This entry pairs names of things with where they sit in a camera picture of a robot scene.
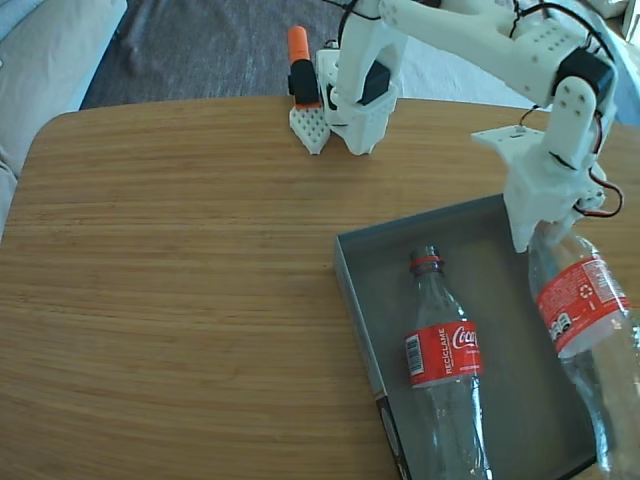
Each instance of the barcode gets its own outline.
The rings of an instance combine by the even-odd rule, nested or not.
[[[424,373],[422,363],[422,351],[420,350],[420,338],[418,335],[411,335],[405,340],[407,349],[407,361],[409,362],[409,375]]]

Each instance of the wooden table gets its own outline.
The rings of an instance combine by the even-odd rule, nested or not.
[[[0,477],[396,479],[331,264],[334,235],[501,190],[471,132],[520,112],[401,101],[370,157],[307,155],[290,100],[123,106],[36,139],[0,248]],[[627,206],[583,222],[640,298]],[[580,478],[599,478],[596,472]]]

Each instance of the coca-cola logo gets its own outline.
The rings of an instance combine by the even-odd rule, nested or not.
[[[476,332],[468,331],[464,327],[458,327],[453,334],[453,348],[478,348]]]

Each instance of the gray carpet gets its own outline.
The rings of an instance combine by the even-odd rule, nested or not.
[[[287,92],[287,30],[312,51],[342,10],[320,0],[129,0],[82,108]]]

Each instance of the gray tray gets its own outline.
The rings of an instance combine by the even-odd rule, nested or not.
[[[586,408],[538,316],[527,257],[514,253],[502,197],[495,196],[336,239],[336,272],[399,468],[413,479],[431,477],[430,432],[415,420],[403,342],[416,315],[409,252],[424,244],[440,248],[447,284],[478,329],[494,479],[558,480],[592,464]]]

